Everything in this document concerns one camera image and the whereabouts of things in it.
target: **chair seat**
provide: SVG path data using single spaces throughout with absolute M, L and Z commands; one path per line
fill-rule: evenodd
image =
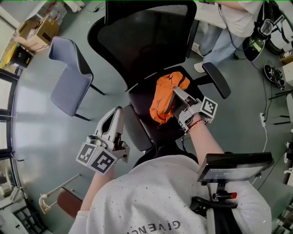
M 57 197 L 57 204 L 71 217 L 76 218 L 77 212 L 81 209 L 82 200 L 63 187 Z
M 184 135 L 184 131 L 178 124 L 176 118 L 173 117 L 169 119 L 166 124 L 160 125 L 158 122 L 154 121 L 150 115 L 150 107 L 155 96 L 157 80 L 163 75 L 176 71 L 181 72 L 191 81 L 186 92 L 192 95 L 194 98 L 199 98 L 202 100 L 203 95 L 201 91 L 195 84 L 195 81 L 190 77 L 190 75 L 182 66 L 176 66 L 160 71 L 141 81 L 138 85 L 129 91 L 130 101 L 138 117 L 144 124 L 147 132 L 150 135 L 150 138 L 158 146 L 175 141 Z
M 50 99 L 67 115 L 74 116 L 91 82 L 90 74 L 83 75 L 66 66 Z

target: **cardboard box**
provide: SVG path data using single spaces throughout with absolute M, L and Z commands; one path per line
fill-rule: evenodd
M 280 61 L 284 64 L 289 64 L 290 62 L 293 62 L 293 50 L 281 54 Z
M 36 53 L 50 47 L 52 38 L 59 32 L 59 25 L 49 16 L 37 21 L 29 19 L 16 30 L 15 41 L 27 50 Z

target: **gray chair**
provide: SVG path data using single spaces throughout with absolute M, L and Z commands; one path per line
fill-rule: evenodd
M 51 94 L 51 101 L 67 115 L 90 121 L 76 113 L 83 97 L 89 87 L 102 95 L 105 94 L 92 85 L 92 71 L 77 45 L 70 39 L 54 37 L 49 50 L 49 58 L 66 64 Z

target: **orange bag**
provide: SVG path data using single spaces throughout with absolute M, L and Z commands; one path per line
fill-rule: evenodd
M 177 86 L 182 90 L 186 90 L 189 84 L 189 79 L 183 76 L 181 72 L 161 76 L 157 80 L 156 92 L 150 108 L 153 120 L 159 123 L 166 123 L 169 118 L 173 117 L 171 111 L 173 96 L 175 95 L 173 87 Z

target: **red bracelet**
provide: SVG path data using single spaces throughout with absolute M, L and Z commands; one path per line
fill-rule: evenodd
M 200 120 L 194 122 L 193 124 L 191 124 L 191 126 L 190 126 L 189 129 L 188 129 L 188 132 L 190 132 L 191 129 L 193 129 L 196 125 L 198 125 L 198 124 L 200 124 L 200 123 L 204 123 L 204 121 L 203 121 L 202 119 L 200 119 Z

